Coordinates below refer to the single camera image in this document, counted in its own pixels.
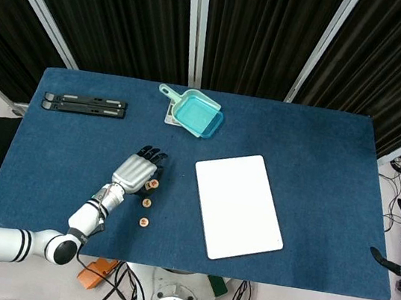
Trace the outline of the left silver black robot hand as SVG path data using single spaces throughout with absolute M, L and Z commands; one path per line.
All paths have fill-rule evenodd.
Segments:
M 125 194 L 147 194 L 146 184 L 160 181 L 164 172 L 162 163 L 168 155 L 153 146 L 144 146 L 130 155 L 112 174 L 111 182 L 119 185 Z

